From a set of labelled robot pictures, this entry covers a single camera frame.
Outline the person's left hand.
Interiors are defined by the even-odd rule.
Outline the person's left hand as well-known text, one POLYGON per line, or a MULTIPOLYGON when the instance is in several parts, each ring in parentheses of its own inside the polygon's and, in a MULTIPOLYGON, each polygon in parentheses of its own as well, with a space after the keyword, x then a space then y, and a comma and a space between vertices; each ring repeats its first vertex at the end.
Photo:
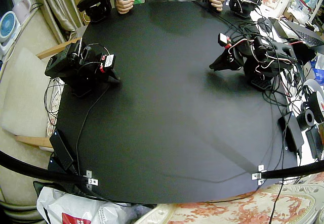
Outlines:
POLYGON ((223 3, 225 0, 209 0, 210 5, 216 9, 216 11, 220 12, 223 10, 223 3))

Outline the person's right hand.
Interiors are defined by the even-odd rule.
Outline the person's right hand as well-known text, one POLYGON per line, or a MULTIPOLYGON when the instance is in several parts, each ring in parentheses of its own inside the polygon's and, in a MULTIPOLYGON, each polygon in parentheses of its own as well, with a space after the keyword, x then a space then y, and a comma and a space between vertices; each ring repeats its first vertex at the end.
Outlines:
POLYGON ((134 6, 135 0, 115 0, 115 6, 119 14, 128 13, 134 6))

